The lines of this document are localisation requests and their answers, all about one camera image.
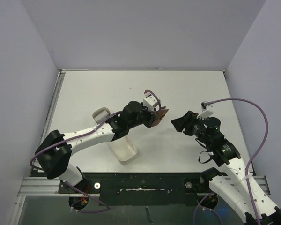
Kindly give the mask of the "brown leather card holder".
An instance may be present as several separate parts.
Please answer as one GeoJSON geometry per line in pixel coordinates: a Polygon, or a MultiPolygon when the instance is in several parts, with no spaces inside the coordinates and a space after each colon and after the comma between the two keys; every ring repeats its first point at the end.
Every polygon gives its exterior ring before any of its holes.
{"type": "Polygon", "coordinates": [[[153,121],[152,123],[152,127],[155,127],[157,125],[159,125],[159,123],[162,121],[162,119],[165,117],[166,113],[168,112],[168,109],[163,106],[161,107],[160,110],[158,110],[155,115],[157,116],[157,118],[153,121]]]}

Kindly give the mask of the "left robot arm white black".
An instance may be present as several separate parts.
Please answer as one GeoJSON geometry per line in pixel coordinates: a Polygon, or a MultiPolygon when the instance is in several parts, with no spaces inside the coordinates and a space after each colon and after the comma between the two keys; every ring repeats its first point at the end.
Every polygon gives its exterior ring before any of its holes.
{"type": "Polygon", "coordinates": [[[37,169],[42,170],[48,179],[59,178],[74,192],[82,192],[86,181],[80,169],[69,163],[70,157],[96,144],[121,139],[136,126],[151,128],[158,119],[157,106],[160,103],[131,101],[122,111],[113,113],[95,127],[63,134],[53,130],[40,144],[32,160],[39,163],[37,169]]]}

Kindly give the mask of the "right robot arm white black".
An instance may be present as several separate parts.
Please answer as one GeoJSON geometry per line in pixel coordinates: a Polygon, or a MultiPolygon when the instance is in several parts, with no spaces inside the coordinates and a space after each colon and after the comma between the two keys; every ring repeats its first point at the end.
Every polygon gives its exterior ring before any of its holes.
{"type": "Polygon", "coordinates": [[[171,123],[176,131],[195,136],[218,166],[201,173],[199,186],[203,191],[218,194],[245,225],[281,225],[281,208],[251,174],[245,173],[244,160],[221,133],[218,118],[188,111],[171,123]]]}

